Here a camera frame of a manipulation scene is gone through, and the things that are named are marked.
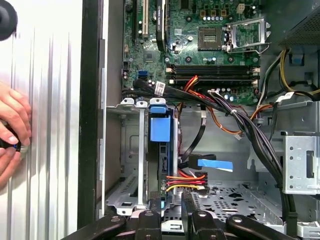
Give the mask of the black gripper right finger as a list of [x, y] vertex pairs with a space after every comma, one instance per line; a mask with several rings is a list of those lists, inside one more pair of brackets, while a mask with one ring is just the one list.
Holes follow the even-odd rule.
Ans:
[[191, 192], [181, 194], [181, 220], [187, 240], [292, 240], [265, 224], [241, 214], [229, 216], [225, 222], [213, 213], [198, 210]]

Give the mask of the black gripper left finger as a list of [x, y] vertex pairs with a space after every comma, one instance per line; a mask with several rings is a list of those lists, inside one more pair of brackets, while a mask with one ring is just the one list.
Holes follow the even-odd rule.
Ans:
[[65, 240], [161, 240], [161, 196], [151, 192], [147, 209], [134, 211], [129, 218], [113, 211], [72, 234]]

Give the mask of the person's hand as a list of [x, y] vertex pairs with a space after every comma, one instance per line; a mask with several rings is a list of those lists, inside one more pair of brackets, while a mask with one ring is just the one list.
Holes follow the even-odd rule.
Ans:
[[[27, 97], [0, 83], [0, 119], [7, 122], [14, 133], [0, 124], [0, 139], [10, 145], [31, 143], [32, 108]], [[0, 149], [0, 188], [5, 187], [21, 162], [21, 153], [14, 147]]]

